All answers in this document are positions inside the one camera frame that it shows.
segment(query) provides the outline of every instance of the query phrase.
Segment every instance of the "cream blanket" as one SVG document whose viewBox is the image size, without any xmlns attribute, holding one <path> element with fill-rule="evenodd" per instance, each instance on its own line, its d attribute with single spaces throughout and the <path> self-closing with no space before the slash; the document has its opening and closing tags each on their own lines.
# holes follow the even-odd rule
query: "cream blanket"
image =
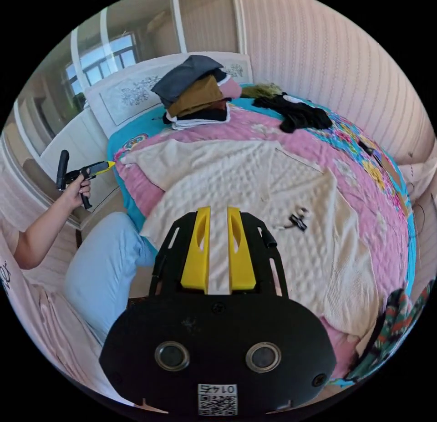
<svg viewBox="0 0 437 422">
<path fill-rule="evenodd" d="M 128 154 L 165 191 L 141 231 L 157 249 L 173 222 L 211 207 L 209 294 L 229 294 L 228 206 L 263 220 L 282 257 L 289 296 L 339 331 L 363 337 L 378 315 L 379 296 L 358 217 L 324 172 L 277 142 L 168 140 Z M 308 228 L 282 229 L 298 207 Z"/>
</svg>

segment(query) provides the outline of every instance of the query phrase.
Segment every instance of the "qr code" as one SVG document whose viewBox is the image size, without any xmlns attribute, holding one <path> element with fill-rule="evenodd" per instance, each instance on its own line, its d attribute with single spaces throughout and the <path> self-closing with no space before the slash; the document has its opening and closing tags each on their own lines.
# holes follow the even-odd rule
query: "qr code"
<svg viewBox="0 0 437 422">
<path fill-rule="evenodd" d="M 236 416 L 237 397 L 199 395 L 199 415 Z"/>
<path fill-rule="evenodd" d="M 199 415 L 236 416 L 238 394 L 236 385 L 198 385 Z"/>
</svg>

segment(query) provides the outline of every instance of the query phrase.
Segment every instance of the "light blue pants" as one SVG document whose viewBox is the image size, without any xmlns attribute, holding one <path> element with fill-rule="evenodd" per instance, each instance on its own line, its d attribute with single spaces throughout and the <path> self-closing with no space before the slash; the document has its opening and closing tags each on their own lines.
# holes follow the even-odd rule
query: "light blue pants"
<svg viewBox="0 0 437 422">
<path fill-rule="evenodd" d="M 103 344 L 126 309 L 138 266 L 152 266 L 154 251 L 124 213 L 111 213 L 93 228 L 66 274 L 64 296 Z"/>
</svg>

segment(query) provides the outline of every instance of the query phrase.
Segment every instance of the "gray cloth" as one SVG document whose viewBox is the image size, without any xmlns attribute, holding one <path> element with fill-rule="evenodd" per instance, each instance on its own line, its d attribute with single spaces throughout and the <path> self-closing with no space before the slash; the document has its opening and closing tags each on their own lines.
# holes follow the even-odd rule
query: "gray cloth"
<svg viewBox="0 0 437 422">
<path fill-rule="evenodd" d="M 190 55 L 182 64 L 170 70 L 153 88 L 163 105 L 168 108 L 196 80 L 223 66 L 203 55 Z"/>
</svg>

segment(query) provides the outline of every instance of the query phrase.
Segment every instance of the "headboard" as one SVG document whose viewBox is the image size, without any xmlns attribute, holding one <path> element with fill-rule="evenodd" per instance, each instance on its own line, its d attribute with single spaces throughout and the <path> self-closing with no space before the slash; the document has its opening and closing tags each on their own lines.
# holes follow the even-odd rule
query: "headboard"
<svg viewBox="0 0 437 422">
<path fill-rule="evenodd" d="M 105 135 L 109 138 L 132 120 L 160 105 L 159 97 L 151 89 L 190 55 L 206 55 L 215 59 L 237 83 L 253 81 L 249 56 L 239 53 L 180 53 L 140 62 L 113 73 L 85 90 L 88 104 Z"/>
</svg>

